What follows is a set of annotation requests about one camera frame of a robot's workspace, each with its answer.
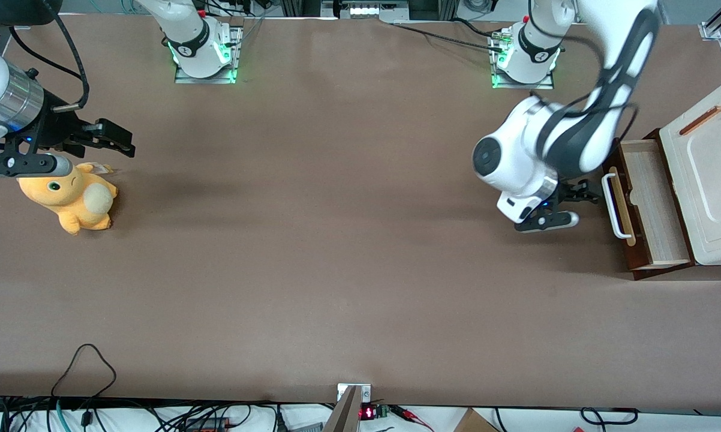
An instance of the yellow stuffed toy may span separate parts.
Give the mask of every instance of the yellow stuffed toy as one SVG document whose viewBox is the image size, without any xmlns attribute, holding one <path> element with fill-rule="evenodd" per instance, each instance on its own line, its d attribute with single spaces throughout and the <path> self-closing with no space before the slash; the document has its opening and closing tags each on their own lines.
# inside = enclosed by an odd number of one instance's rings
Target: yellow stuffed toy
<svg viewBox="0 0 721 432">
<path fill-rule="evenodd" d="M 106 230 L 110 227 L 108 211 L 118 188 L 92 174 L 106 165 L 78 164 L 65 177 L 22 177 L 17 181 L 25 195 L 59 216 L 66 232 L 78 235 L 80 229 Z"/>
</svg>

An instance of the white drawer handle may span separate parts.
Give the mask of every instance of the white drawer handle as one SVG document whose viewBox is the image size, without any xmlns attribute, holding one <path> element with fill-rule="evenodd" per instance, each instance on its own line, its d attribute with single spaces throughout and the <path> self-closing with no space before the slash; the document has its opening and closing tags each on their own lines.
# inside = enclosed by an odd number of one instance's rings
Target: white drawer handle
<svg viewBox="0 0 721 432">
<path fill-rule="evenodd" d="M 614 230 L 614 235 L 617 238 L 626 240 L 627 238 L 632 238 L 632 235 L 621 232 L 621 228 L 619 227 L 619 220 L 616 218 L 616 207 L 611 199 L 611 184 L 608 183 L 608 180 L 612 177 L 616 177 L 616 174 L 609 172 L 601 178 L 601 184 L 603 185 L 603 191 L 605 192 L 605 205 L 608 207 L 608 218 L 611 219 L 611 228 Z"/>
</svg>

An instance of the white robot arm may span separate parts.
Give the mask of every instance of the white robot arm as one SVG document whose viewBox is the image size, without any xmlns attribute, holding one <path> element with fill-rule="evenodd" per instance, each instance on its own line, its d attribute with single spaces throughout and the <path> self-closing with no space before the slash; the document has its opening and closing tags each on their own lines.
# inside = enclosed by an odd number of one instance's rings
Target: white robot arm
<svg viewBox="0 0 721 432">
<path fill-rule="evenodd" d="M 193 0 L 136 0 L 161 26 L 174 60 L 188 76 L 213 76 L 232 61 L 230 25 L 200 17 Z"/>
<path fill-rule="evenodd" d="M 214 76 L 232 62 L 229 24 L 201 18 L 192 0 L 138 1 L 157 19 L 174 60 L 188 76 Z M 56 15 L 60 7 L 61 0 L 12 0 L 0 5 L 0 25 L 39 25 L 55 20 L 64 27 Z M 84 76 L 83 72 L 72 74 Z M 130 132 L 103 118 L 94 124 L 78 119 L 74 110 L 83 107 L 84 99 L 71 106 L 45 90 L 36 76 L 37 71 L 23 71 L 0 57 L 0 176 L 69 174 L 73 165 L 64 156 L 37 153 L 51 148 L 79 158 L 84 146 L 134 156 Z M 29 151 L 19 151 L 23 143 L 29 145 Z"/>
<path fill-rule="evenodd" d="M 519 49 L 511 61 L 534 65 L 531 70 L 541 74 L 541 79 L 549 65 L 537 68 L 533 58 L 537 55 L 537 61 L 542 59 L 539 49 L 545 52 L 558 49 L 563 33 L 555 31 L 570 25 L 571 4 L 566 0 L 533 0 L 530 5 L 531 20 L 514 33 L 541 41 L 537 42 L 541 46 L 535 44 L 526 49 L 529 44 L 515 44 Z M 601 39 L 605 52 L 596 88 L 589 94 L 585 107 L 575 110 L 571 108 L 573 103 L 562 106 L 533 95 L 521 101 L 497 131 L 476 145 L 475 172 L 481 180 L 502 191 L 497 207 L 516 223 L 516 229 L 522 232 L 560 229 L 579 221 L 571 211 L 557 211 L 557 205 L 567 197 L 570 200 L 586 197 L 577 196 L 575 188 L 564 190 L 561 182 L 597 169 L 612 150 L 618 120 L 659 30 L 654 9 L 656 0 L 580 0 L 580 14 Z M 544 27 L 542 22 L 553 28 Z M 516 68 L 506 68 L 512 77 L 511 70 Z"/>
</svg>

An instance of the brown table surface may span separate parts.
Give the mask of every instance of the brown table surface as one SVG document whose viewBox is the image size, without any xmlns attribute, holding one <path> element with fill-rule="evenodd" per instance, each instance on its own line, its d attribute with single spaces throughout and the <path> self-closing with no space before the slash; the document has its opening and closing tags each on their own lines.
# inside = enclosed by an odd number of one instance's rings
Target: brown table surface
<svg viewBox="0 0 721 432">
<path fill-rule="evenodd" d="M 93 342 L 109 396 L 328 401 L 355 381 L 391 403 L 721 408 L 721 282 L 631 281 L 585 203 L 575 229 L 516 233 L 473 174 L 475 143 L 527 95 L 491 88 L 485 52 L 268 20 L 238 84 L 174 85 L 151 17 L 64 19 L 92 85 L 80 115 L 130 129 L 136 158 L 88 151 L 122 194 L 112 230 L 78 237 L 0 179 L 0 394 L 47 394 Z M 24 35 L 74 68 L 58 28 Z M 596 78 L 566 47 L 557 101 Z M 717 42 L 662 28 L 631 136 L 720 83 Z M 84 353 L 61 393 L 108 377 Z"/>
</svg>

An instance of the white storage box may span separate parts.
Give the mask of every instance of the white storage box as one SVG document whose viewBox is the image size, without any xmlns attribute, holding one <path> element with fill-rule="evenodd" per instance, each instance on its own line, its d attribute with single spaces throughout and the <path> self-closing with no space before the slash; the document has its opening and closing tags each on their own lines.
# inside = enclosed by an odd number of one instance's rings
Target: white storage box
<svg viewBox="0 0 721 432">
<path fill-rule="evenodd" d="M 721 265 L 721 86 L 659 136 L 694 258 Z"/>
</svg>

